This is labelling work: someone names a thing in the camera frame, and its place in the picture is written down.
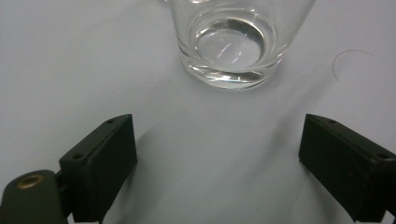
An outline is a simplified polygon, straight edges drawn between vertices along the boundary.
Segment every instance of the brass insert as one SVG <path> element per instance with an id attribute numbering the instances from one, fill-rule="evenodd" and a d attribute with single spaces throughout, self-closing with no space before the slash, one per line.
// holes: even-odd
<path id="1" fill-rule="evenodd" d="M 18 183 L 18 189 L 29 189 L 43 182 L 43 175 L 29 175 Z"/>

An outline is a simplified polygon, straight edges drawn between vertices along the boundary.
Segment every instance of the white surface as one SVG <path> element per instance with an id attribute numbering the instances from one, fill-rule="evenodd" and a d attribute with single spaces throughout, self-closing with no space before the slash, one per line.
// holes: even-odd
<path id="1" fill-rule="evenodd" d="M 353 223 L 299 163 L 304 115 L 396 152 L 396 2 L 318 1 L 276 76 L 188 76 L 157 0 L 0 2 L 0 190 L 132 113 L 139 163 L 106 223 Z M 372 55 L 349 51 L 364 50 Z M 383 223 L 391 223 L 387 215 Z"/>

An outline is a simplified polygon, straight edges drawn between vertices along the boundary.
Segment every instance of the glass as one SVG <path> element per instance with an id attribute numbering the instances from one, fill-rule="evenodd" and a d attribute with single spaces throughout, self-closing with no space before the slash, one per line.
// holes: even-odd
<path id="1" fill-rule="evenodd" d="M 271 76 L 315 0 L 168 0 L 185 69 L 250 89 Z"/>

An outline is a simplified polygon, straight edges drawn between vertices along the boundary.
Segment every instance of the hole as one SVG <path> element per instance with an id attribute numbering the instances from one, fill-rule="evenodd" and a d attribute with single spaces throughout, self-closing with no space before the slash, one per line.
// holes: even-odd
<path id="1" fill-rule="evenodd" d="M 79 159 L 81 159 L 83 156 L 84 156 L 84 155 L 82 155 L 81 153 L 78 153 L 78 154 L 76 154 L 76 155 L 73 156 L 73 159 L 74 159 L 74 160 L 79 160 Z"/>
<path id="2" fill-rule="evenodd" d="M 379 158 L 381 158 L 381 159 L 383 159 L 383 160 L 389 160 L 389 159 L 390 159 L 389 156 L 387 156 L 387 155 L 385 155 L 385 154 L 382 154 L 382 153 L 377 154 L 376 156 L 379 157 Z"/>
<path id="3" fill-rule="evenodd" d="M 40 184 L 43 180 L 44 180 L 43 175 L 29 175 L 18 183 L 18 188 L 29 189 Z"/>

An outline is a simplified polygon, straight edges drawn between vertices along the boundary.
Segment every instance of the table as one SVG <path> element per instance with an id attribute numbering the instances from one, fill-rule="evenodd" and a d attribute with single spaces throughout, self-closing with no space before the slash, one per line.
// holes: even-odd
<path id="1" fill-rule="evenodd" d="M 304 116 L 396 153 L 395 10 L 317 1 L 276 75 L 227 92 L 183 70 L 161 1 L 4 0 L 0 190 L 58 171 L 100 123 L 131 113 L 138 164 L 105 223 L 353 223 L 299 163 Z"/>

